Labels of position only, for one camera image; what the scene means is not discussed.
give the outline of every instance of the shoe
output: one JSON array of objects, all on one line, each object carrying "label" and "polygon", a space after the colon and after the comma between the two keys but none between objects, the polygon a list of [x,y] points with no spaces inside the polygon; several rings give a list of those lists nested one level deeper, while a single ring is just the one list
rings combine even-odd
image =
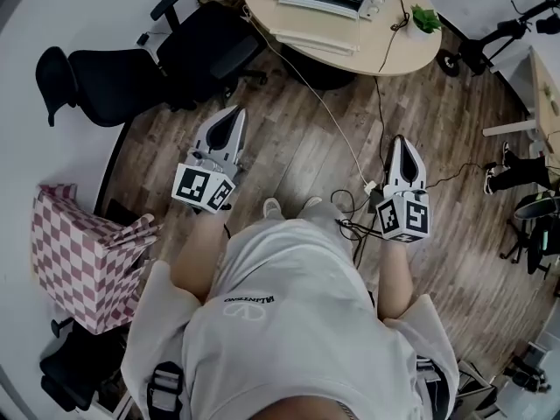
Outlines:
[{"label": "shoe", "polygon": [[484,178],[484,193],[493,194],[494,192],[490,189],[490,178],[494,177],[494,168],[490,168],[486,171],[486,176]]},{"label": "shoe", "polygon": [[262,204],[262,215],[265,218],[269,218],[270,214],[277,210],[282,214],[282,208],[280,207],[280,202],[278,202],[275,198],[268,198]]},{"label": "shoe", "polygon": [[319,196],[311,196],[307,202],[305,202],[304,209],[316,206],[319,202],[323,202],[323,198]]},{"label": "shoe", "polygon": [[504,142],[504,144],[501,146],[501,162],[504,164],[506,170],[509,170],[510,166],[506,162],[506,152],[509,152],[508,142]]}]

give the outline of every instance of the white t-shirt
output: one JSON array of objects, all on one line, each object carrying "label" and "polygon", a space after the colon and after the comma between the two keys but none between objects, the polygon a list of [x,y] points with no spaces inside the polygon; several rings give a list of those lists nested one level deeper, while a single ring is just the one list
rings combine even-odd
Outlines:
[{"label": "white t-shirt", "polygon": [[122,364],[145,418],[146,385],[164,361],[184,370],[185,419],[247,420],[291,396],[331,398],[360,420],[431,418],[417,354],[455,393],[457,365],[428,296],[383,324],[347,252],[310,222],[248,227],[221,267],[200,306],[172,285],[167,263],[154,264]]}]

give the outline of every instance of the checkered bag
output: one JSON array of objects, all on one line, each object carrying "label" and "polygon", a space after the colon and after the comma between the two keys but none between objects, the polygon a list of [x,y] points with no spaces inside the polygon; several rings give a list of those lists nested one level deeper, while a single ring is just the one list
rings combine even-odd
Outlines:
[{"label": "checkered bag", "polygon": [[39,284],[77,322],[99,334],[132,320],[144,268],[132,264],[161,226],[145,214],[123,227],[84,212],[76,185],[41,185],[33,201],[31,252]]}]

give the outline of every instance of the desk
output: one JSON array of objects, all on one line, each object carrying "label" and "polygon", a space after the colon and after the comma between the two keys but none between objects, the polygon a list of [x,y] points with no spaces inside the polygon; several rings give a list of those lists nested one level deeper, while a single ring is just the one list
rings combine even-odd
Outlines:
[{"label": "desk", "polygon": [[[419,4],[425,9],[433,9],[430,0],[403,1],[404,9],[407,12],[410,12],[410,6],[413,4]],[[268,31],[274,28],[277,11],[283,11],[287,6],[278,3],[277,0],[245,0],[245,2],[255,19]],[[321,14],[326,24],[332,18],[340,17],[328,12]],[[325,52],[306,46],[291,45],[291,48],[323,64],[353,74],[378,76],[409,74],[424,67],[436,57],[441,45],[441,31],[435,31],[425,40],[413,40],[406,34],[406,29],[401,29],[395,35],[387,62],[379,72],[393,34],[390,26],[399,23],[402,19],[403,11],[399,0],[388,0],[374,20],[361,19],[359,22],[360,50],[352,56]]]},{"label": "desk", "polygon": [[533,47],[528,49],[528,55],[530,57],[531,72],[533,75],[535,118],[524,122],[512,122],[510,124],[503,124],[493,128],[486,128],[482,130],[482,135],[488,137],[506,134],[508,132],[517,132],[520,130],[538,130],[539,135],[545,142],[549,152],[560,156],[560,132],[552,135],[547,140],[548,135],[552,132],[560,130],[560,116],[554,114],[552,105],[544,93],[544,89],[547,86],[550,88],[550,92],[554,95],[554,99],[557,104],[560,104],[560,92],[550,77],[543,61]]}]

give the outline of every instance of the wooden table top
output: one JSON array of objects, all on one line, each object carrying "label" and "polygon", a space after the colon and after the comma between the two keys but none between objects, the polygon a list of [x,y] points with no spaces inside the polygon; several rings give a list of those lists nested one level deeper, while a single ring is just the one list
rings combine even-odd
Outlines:
[{"label": "wooden table top", "polygon": [[[284,11],[284,9],[289,11],[289,8],[293,8],[291,5],[280,4],[277,0],[245,0],[245,2],[255,18],[267,30],[274,28],[279,11]],[[407,12],[411,12],[410,6],[414,4],[419,4],[426,10],[433,9],[430,0],[403,0],[403,2]],[[333,18],[339,17],[328,12],[314,10],[306,12],[315,14],[320,12],[321,20],[325,24],[329,24]],[[374,20],[361,18],[359,22],[360,50],[352,56],[325,52],[306,46],[292,46],[315,60],[357,74],[378,76],[408,74],[424,67],[435,58],[441,45],[441,31],[433,32],[427,39],[414,40],[407,35],[406,27],[399,30],[393,40],[387,62],[379,72],[393,35],[390,26],[399,23],[402,19],[403,10],[399,0],[388,0]]]},{"label": "wooden table top", "polygon": [[529,57],[535,90],[535,119],[547,148],[555,156],[560,157],[560,115],[554,113],[545,88],[549,88],[552,99],[558,105],[560,105],[560,92],[533,47],[530,48]]}]

